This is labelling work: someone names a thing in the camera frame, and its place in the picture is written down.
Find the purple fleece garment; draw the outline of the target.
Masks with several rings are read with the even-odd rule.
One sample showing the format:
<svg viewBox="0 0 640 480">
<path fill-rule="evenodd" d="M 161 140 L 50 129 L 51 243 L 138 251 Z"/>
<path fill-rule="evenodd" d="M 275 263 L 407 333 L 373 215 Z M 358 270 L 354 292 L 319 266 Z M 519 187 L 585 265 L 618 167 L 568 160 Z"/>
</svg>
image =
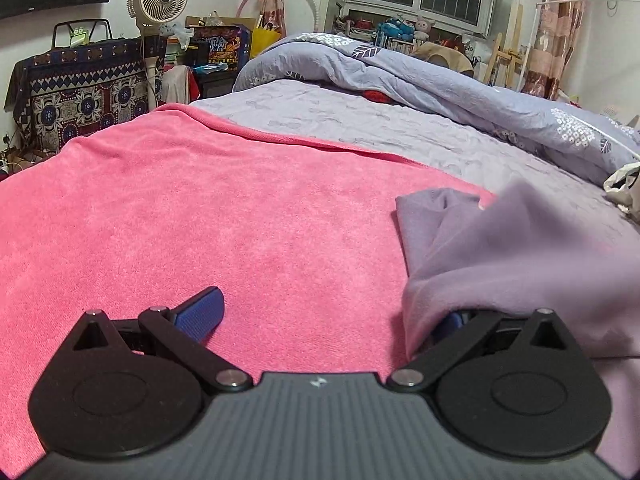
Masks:
<svg viewBox="0 0 640 480">
<path fill-rule="evenodd" d="M 639 245 L 580 228 L 526 182 L 491 204 L 452 188 L 396 200 L 408 269 L 402 294 L 406 355 L 434 341 L 449 313 L 551 309 L 601 374 L 613 416 L 599 455 L 624 476 L 639 470 Z"/>
</svg>

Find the pink towel blanket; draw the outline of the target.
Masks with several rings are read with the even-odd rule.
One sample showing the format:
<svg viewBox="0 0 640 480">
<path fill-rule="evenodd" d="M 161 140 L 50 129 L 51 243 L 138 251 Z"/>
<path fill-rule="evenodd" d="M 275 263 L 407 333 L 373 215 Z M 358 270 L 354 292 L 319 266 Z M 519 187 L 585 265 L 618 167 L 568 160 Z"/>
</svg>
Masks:
<svg viewBox="0 0 640 480">
<path fill-rule="evenodd" d="M 475 185 L 354 142 L 166 105 L 68 142 L 1 185 L 1 467 L 41 456 L 29 393 L 78 318 L 135 318 L 208 286 L 210 348 L 252 375 L 405 361 L 395 200 Z"/>
</svg>

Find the beige black clothing pile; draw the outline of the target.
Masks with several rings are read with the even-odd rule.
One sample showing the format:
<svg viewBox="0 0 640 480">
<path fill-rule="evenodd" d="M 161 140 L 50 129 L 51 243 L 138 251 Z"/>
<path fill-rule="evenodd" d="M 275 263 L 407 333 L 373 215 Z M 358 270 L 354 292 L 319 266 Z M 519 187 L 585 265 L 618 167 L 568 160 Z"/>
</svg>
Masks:
<svg viewBox="0 0 640 480">
<path fill-rule="evenodd" d="M 640 221 L 640 164 L 633 162 L 616 170 L 603 183 L 605 198 L 633 222 Z"/>
</svg>

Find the blue-grey floral duvet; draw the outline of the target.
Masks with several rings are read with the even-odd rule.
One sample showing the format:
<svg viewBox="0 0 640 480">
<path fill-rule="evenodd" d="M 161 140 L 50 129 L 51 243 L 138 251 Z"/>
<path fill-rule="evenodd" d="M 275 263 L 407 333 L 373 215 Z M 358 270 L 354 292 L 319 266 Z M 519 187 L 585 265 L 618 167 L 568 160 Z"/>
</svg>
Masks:
<svg viewBox="0 0 640 480">
<path fill-rule="evenodd" d="M 488 86 L 344 36 L 304 32 L 279 40 L 244 65 L 233 89 L 278 79 L 380 92 L 400 105 L 494 136 L 596 185 L 639 159 L 638 133 L 604 115 Z"/>
</svg>

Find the red item under duvet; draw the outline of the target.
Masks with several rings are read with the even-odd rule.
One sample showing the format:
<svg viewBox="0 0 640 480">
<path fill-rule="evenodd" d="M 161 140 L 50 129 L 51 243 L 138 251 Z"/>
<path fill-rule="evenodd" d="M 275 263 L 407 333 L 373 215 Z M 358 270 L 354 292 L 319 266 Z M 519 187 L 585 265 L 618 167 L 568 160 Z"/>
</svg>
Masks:
<svg viewBox="0 0 640 480">
<path fill-rule="evenodd" d="M 375 102 L 378 104 L 390 104 L 390 105 L 396 104 L 395 100 L 393 100 L 389 96 L 386 96 L 385 93 L 379 92 L 376 90 L 366 90 L 361 92 L 361 95 L 370 102 Z"/>
</svg>

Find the lavender patterned bed sheet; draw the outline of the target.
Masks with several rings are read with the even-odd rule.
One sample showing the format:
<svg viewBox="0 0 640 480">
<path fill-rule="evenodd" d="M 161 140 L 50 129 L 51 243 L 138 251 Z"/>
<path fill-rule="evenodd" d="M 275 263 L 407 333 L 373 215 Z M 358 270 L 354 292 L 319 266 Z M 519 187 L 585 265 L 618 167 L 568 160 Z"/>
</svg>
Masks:
<svg viewBox="0 0 640 480">
<path fill-rule="evenodd" d="M 639 228 L 600 188 L 472 127 L 410 107 L 370 102 L 318 84 L 281 79 L 195 101 L 245 127 L 313 136 L 394 153 L 445 171 L 494 194 L 525 180 L 567 218 L 607 242 L 638 246 Z"/>
</svg>

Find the patterned dark cloth cover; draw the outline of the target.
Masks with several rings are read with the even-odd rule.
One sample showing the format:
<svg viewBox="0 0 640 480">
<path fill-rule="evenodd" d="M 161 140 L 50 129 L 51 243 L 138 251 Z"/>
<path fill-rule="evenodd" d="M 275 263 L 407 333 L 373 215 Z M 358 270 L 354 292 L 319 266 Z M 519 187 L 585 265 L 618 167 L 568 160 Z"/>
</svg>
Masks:
<svg viewBox="0 0 640 480">
<path fill-rule="evenodd" d="M 14 65 L 4 109 L 23 144 L 59 152 L 73 138 L 146 114 L 149 79 L 140 38 L 55 48 Z"/>
</svg>

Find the wooden easel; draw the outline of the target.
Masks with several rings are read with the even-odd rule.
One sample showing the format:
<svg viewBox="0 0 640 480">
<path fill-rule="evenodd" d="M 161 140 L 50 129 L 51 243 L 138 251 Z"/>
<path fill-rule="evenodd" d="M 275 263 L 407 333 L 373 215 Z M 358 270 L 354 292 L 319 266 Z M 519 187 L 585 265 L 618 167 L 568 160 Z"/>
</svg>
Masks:
<svg viewBox="0 0 640 480">
<path fill-rule="evenodd" d="M 484 73 L 483 82 L 488 86 L 495 86 L 498 81 L 500 67 L 504 67 L 503 85 L 506 88 L 514 87 L 516 70 L 523 66 L 524 56 L 521 52 L 521 30 L 523 19 L 523 6 L 518 6 L 514 23 L 513 34 L 510 42 L 503 41 L 503 34 L 498 33 L 491 50 L 491 56 Z"/>
</svg>

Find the colourful game box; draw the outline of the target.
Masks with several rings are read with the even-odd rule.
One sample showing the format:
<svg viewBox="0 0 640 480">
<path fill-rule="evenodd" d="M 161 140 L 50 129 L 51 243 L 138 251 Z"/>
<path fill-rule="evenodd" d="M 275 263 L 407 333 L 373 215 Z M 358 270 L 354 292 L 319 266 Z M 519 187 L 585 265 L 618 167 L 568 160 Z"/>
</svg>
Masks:
<svg viewBox="0 0 640 480">
<path fill-rule="evenodd" d="M 250 59 L 252 33 L 243 25 L 198 26 L 194 28 L 189 51 L 195 66 L 224 63 L 229 70 L 240 70 Z"/>
</svg>

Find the yellow bag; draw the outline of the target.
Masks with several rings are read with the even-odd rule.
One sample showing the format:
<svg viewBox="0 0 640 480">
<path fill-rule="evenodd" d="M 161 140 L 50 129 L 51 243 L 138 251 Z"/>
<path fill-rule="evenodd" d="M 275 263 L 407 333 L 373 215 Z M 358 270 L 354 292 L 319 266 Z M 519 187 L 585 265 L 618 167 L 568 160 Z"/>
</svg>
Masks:
<svg viewBox="0 0 640 480">
<path fill-rule="evenodd" d="M 262 51 L 275 44 L 281 39 L 282 35 L 279 29 L 256 27 L 252 31 L 252 40 L 250 40 L 250 59 L 256 58 Z"/>
</svg>

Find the beige plush doll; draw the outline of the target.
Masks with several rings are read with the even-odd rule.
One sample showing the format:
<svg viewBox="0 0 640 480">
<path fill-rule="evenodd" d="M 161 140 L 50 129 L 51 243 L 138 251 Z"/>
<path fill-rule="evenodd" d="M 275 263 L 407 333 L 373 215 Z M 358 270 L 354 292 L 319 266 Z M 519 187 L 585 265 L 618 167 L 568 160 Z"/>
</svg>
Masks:
<svg viewBox="0 0 640 480">
<path fill-rule="evenodd" d="M 430 39 L 430 32 L 435 25 L 434 20 L 428 18 L 418 18 L 414 24 L 413 42 L 417 47 L 422 46 L 424 42 Z"/>
</svg>

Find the blue plush toy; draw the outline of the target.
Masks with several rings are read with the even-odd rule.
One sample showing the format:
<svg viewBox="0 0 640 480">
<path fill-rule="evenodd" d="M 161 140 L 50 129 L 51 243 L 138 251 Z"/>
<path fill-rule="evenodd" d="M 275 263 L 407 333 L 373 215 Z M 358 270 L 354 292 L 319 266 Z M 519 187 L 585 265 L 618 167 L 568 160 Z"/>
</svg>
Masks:
<svg viewBox="0 0 640 480">
<path fill-rule="evenodd" d="M 378 23 L 375 29 L 375 45 L 385 47 L 390 40 L 413 43 L 414 27 L 400 18 L 389 18 Z"/>
</svg>

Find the pink floral curtain right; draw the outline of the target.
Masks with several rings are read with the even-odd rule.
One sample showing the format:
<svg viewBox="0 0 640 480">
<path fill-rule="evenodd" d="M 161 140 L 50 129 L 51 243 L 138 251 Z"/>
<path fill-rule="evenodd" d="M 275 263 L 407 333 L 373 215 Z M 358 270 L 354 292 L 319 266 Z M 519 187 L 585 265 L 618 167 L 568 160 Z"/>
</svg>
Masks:
<svg viewBox="0 0 640 480">
<path fill-rule="evenodd" d="M 584 16 L 584 0 L 541 0 L 535 42 L 523 92 L 555 100 L 573 55 Z"/>
</svg>

